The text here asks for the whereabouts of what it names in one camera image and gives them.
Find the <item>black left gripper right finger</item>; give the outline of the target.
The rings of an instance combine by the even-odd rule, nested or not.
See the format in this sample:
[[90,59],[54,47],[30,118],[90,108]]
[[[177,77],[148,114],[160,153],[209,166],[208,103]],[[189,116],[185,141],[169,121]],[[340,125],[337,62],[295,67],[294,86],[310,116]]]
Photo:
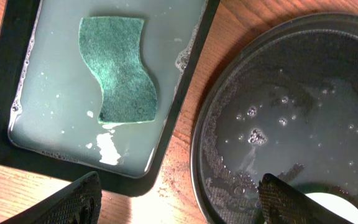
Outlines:
[[264,174],[257,189],[268,224],[351,224],[273,174]]

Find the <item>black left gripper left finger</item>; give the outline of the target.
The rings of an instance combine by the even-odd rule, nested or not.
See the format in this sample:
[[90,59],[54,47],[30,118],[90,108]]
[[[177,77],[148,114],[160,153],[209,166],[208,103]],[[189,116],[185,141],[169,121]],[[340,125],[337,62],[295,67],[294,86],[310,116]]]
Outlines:
[[1,224],[97,224],[101,198],[99,175],[89,172]]

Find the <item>mint green plate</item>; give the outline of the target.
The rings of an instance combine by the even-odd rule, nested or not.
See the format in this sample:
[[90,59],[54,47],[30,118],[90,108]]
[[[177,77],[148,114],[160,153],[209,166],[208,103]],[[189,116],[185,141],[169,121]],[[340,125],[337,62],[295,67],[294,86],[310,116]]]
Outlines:
[[324,208],[327,208],[330,212],[339,215],[351,223],[358,224],[358,208],[349,201],[328,193],[308,193],[306,196]]

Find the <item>green yellow sponge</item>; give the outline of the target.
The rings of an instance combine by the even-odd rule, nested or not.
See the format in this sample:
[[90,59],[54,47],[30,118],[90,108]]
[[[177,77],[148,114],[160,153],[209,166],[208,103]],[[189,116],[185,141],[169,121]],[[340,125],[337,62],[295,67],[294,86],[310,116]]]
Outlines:
[[143,26],[144,20],[136,17],[80,21],[80,55],[102,92],[100,123],[144,123],[157,115],[156,87],[140,55]]

